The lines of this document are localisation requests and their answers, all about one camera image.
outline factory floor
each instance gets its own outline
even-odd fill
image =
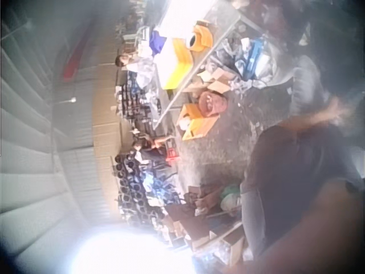
[[[326,14],[325,21],[319,18],[320,14],[315,14],[310,21],[310,45],[293,55],[306,54],[314,60],[322,73],[322,84],[331,94],[344,98],[354,88],[363,94],[360,24],[352,17],[352,21],[349,20],[346,14],[335,21],[330,20],[334,14]],[[350,37],[348,30],[353,31]],[[188,141],[182,141],[178,136],[176,144],[180,159],[173,165],[178,171],[182,191],[187,192],[188,186],[206,183],[241,183],[260,133],[288,117],[291,96],[287,89],[290,86],[291,81],[262,90],[251,88],[243,96],[229,91],[225,94],[228,109],[207,136]],[[174,128],[178,115],[179,111],[171,111],[164,128]],[[362,129],[356,139],[365,140],[363,121],[359,126]],[[363,141],[360,142],[357,145],[363,146]]]

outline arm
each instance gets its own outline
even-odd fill
[[[307,130],[318,124],[335,119],[342,114],[343,110],[339,108],[338,103],[338,98],[334,98],[324,110],[307,115],[293,116],[280,122],[278,125],[296,132]]]
[[[151,136],[149,136],[147,133],[145,133],[145,134],[143,135],[143,138],[150,142],[150,144],[151,144],[151,148],[150,148],[150,150],[151,150],[151,149],[153,149],[153,148],[156,148],[156,143],[155,143],[155,141],[151,138]]]

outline orange container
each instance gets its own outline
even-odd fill
[[[186,115],[189,115],[191,122],[188,129],[184,132],[184,135],[182,136],[183,140],[191,140],[204,137],[219,119],[219,115],[213,117],[204,117],[200,112],[197,104],[185,104],[182,107],[180,116],[176,124],[178,125],[179,121]]]

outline dark t-shirt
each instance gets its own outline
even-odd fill
[[[152,148],[151,143],[147,140],[143,140],[142,148],[140,150],[143,160],[151,161],[165,161],[166,156],[164,155],[163,148]]]
[[[322,186],[344,180],[363,189],[339,130],[313,127],[297,134],[280,126],[264,131],[241,184],[242,222],[254,256],[299,223]]]

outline yellow bin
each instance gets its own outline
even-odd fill
[[[155,63],[161,87],[173,90],[190,72],[194,61],[183,39],[168,38]]]

